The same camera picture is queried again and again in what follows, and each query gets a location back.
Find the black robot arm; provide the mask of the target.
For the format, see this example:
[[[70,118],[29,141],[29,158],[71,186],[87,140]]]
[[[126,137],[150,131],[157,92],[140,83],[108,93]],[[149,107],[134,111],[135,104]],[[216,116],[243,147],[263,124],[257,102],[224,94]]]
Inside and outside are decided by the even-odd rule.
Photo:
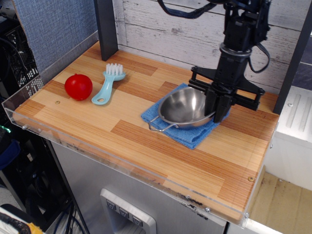
[[[220,123],[231,106],[238,104],[257,110],[265,91],[244,77],[252,66],[252,48],[257,46],[266,56],[269,52],[261,44],[269,31],[268,0],[225,0],[225,38],[220,45],[221,56],[216,69],[192,67],[189,86],[203,91],[205,115],[213,114]]]

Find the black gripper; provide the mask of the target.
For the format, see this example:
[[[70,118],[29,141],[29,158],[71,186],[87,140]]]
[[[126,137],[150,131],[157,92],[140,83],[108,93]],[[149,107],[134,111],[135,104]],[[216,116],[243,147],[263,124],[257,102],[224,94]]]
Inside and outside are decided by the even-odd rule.
[[[220,123],[232,105],[257,110],[265,93],[244,77],[251,50],[222,50],[216,69],[194,66],[189,86],[206,95],[205,114],[215,112],[214,123]]]

